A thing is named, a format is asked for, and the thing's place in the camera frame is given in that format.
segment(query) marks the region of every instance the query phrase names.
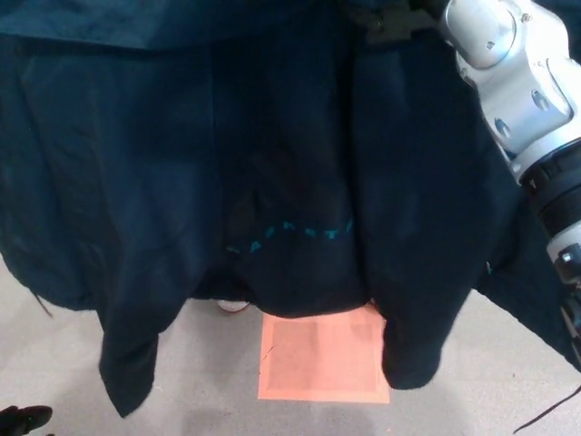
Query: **white sneaker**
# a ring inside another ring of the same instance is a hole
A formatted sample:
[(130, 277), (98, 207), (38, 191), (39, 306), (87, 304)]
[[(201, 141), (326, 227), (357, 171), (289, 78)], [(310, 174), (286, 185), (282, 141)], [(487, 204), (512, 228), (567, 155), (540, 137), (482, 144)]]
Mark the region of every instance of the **white sneaker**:
[(248, 307), (248, 302), (229, 302), (227, 300), (218, 300), (218, 307), (228, 313), (243, 311)]

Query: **shoe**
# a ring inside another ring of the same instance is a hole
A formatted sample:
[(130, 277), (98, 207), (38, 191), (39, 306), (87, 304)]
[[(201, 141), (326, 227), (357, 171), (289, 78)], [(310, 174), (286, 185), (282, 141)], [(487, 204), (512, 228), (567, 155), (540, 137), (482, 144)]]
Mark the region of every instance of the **shoe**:
[(243, 311), (249, 306), (248, 302), (229, 302), (227, 300), (218, 300), (218, 307), (228, 313)]
[(53, 417), (48, 406), (32, 406), (18, 409), (11, 406), (0, 411), (0, 436), (22, 436), (44, 427)]

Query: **orange square mat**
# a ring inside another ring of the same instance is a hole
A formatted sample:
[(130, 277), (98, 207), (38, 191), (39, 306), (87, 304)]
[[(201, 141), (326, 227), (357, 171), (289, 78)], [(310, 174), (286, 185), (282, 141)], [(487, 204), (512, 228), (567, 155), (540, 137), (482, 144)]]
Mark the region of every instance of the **orange square mat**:
[(388, 404), (384, 326), (370, 307), (298, 320), (265, 314), (259, 399)]

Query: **dark navy jacket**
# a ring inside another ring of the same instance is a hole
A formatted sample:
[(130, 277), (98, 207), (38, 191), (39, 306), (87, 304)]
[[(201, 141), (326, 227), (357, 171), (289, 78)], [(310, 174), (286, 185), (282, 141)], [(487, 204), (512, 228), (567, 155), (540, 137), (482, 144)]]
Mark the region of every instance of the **dark navy jacket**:
[[(581, 60), (581, 5), (544, 3)], [(547, 238), (435, 33), (367, 45), (330, 0), (4, 0), (0, 35), (0, 249), (98, 312), (122, 416), (191, 297), (373, 298), (412, 389), (476, 287), (573, 362)]]

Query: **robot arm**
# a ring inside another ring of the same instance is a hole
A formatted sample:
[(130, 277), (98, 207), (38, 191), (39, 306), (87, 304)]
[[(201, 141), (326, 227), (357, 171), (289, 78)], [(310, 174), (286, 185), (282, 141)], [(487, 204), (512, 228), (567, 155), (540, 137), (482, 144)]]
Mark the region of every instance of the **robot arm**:
[(418, 0), (457, 51), (487, 128), (530, 200), (571, 298), (581, 364), (581, 66), (555, 14), (530, 0)]

